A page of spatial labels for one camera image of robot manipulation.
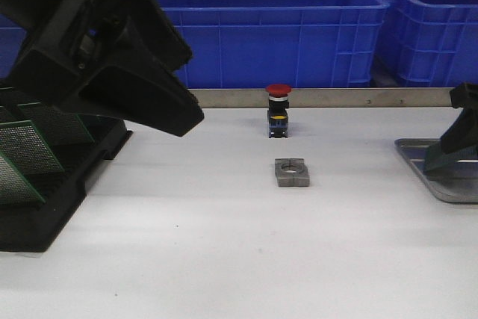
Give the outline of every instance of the blue storage bin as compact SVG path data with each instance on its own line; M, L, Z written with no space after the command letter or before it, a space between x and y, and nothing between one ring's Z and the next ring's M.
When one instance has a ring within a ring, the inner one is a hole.
M191 45L192 88L366 87L383 0L158 0Z
M0 15L0 78L6 78L15 62L25 31Z
M377 56L411 87L478 83L478 0L389 0Z

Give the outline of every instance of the white table surface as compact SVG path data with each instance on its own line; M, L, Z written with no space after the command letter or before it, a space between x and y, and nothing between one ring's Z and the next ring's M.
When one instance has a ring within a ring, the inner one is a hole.
M478 207L436 200L396 153L449 108L207 110L138 125L51 248L0 253L1 318L478 318ZM303 157L309 188L278 188Z

